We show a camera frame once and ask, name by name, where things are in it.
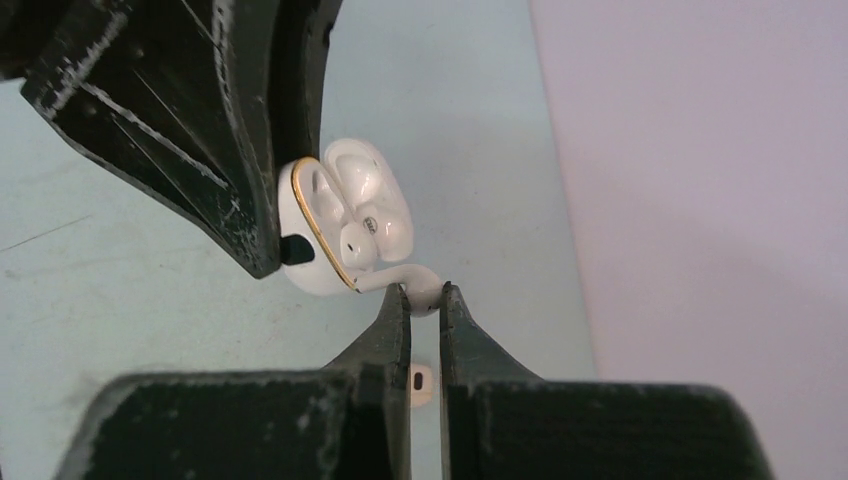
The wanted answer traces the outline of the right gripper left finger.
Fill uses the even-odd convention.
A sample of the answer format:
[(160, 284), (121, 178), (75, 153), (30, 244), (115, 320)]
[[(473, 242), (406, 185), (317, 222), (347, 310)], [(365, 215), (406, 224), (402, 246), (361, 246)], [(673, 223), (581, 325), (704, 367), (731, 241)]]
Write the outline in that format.
[(60, 479), (407, 479), (410, 304), (389, 286), (373, 323), (314, 370), (158, 372), (107, 384)]

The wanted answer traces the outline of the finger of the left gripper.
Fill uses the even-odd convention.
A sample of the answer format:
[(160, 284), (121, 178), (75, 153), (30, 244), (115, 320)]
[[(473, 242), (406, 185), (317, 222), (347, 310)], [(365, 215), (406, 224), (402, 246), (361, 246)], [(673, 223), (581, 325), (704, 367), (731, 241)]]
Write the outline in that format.
[(280, 266), (267, 147), (235, 92), (233, 1), (64, 1), (22, 96), (78, 153), (203, 230), (256, 278)]
[(277, 169), (319, 154), (330, 36), (341, 0), (279, 3), (271, 50), (271, 139)]

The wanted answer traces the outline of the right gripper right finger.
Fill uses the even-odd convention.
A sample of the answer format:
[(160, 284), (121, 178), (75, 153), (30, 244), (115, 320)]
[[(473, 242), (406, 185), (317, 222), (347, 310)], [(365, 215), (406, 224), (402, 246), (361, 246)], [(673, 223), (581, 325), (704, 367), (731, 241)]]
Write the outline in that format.
[(770, 479), (746, 412), (709, 385), (555, 381), (510, 355), (460, 289), (440, 299), (447, 479)]

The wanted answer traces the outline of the white earbud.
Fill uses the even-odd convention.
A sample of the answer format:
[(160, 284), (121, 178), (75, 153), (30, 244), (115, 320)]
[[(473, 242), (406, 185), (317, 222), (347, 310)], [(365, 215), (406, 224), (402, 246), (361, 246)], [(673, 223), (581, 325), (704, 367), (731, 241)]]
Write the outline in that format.
[(360, 223), (343, 226), (339, 235), (343, 265), (350, 269), (369, 270), (377, 261), (378, 251), (372, 234)]
[(439, 309), (443, 282), (429, 268), (418, 264), (396, 265), (355, 278), (355, 290), (366, 293), (400, 285), (409, 303), (410, 314), (425, 317)]

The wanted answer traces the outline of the white earbud charging case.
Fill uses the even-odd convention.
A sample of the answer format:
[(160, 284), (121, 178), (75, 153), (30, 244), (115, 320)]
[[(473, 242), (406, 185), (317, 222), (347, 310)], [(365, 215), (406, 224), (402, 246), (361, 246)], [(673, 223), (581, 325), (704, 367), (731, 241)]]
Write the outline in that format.
[[(291, 255), (282, 263), (288, 279), (313, 295), (355, 291), (356, 277), (379, 262), (406, 260), (414, 248), (411, 213), (397, 179), (371, 143), (343, 138), (322, 158), (303, 157), (283, 167), (277, 184), (280, 233)], [(339, 235), (350, 222), (363, 225), (378, 257), (369, 270), (343, 265)]]

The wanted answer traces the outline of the beige earbud charging case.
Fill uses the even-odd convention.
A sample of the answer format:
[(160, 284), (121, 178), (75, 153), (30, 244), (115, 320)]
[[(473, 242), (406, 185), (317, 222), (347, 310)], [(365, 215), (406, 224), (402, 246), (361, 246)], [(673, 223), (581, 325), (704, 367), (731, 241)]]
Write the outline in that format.
[(431, 402), (434, 396), (433, 370), (423, 364), (413, 363), (409, 369), (409, 404), (419, 408)]

